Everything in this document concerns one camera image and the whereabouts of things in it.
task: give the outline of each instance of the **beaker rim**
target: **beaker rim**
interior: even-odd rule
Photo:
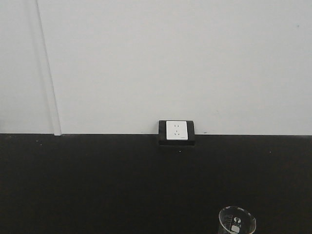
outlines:
[[[223,225],[223,223],[222,223],[222,221],[221,221],[221,217],[220,217],[221,212],[222,212],[223,210],[225,210],[225,209],[230,209],[230,208],[232,208],[232,209],[235,208],[235,209],[237,209],[237,210],[241,210],[242,212],[244,212],[245,214],[247,214],[247,215],[250,217],[251,220],[254,221],[254,229],[253,229],[250,233],[248,233],[248,234],[253,234],[253,233],[255,232],[256,226],[257,226],[256,218],[255,218],[251,213],[249,213],[247,210],[245,210],[245,209],[243,209],[243,208],[240,208],[240,207],[237,207],[237,206],[227,206],[227,207],[224,207],[223,209],[221,209],[221,211],[219,212],[219,222],[220,222],[220,224],[222,225],[222,227],[223,227],[228,233],[230,233],[230,234],[237,234],[236,232],[233,232],[233,231],[231,231],[231,230],[228,230],[228,229]]]

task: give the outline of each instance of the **black countertop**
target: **black countertop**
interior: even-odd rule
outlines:
[[[311,136],[0,135],[0,234],[216,234],[239,206],[256,234],[312,233]]]

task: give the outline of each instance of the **electrical outlet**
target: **electrical outlet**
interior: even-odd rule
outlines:
[[[167,140],[187,140],[186,121],[166,121]]]

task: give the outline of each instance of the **wall socket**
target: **wall socket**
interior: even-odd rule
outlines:
[[[186,121],[166,121],[167,140],[188,140]]]
[[[190,120],[160,120],[158,143],[160,146],[194,146],[194,122]]]

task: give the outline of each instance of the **glass beaker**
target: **glass beaker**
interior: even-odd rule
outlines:
[[[229,206],[219,213],[218,234],[252,234],[255,228],[255,217],[242,208]]]

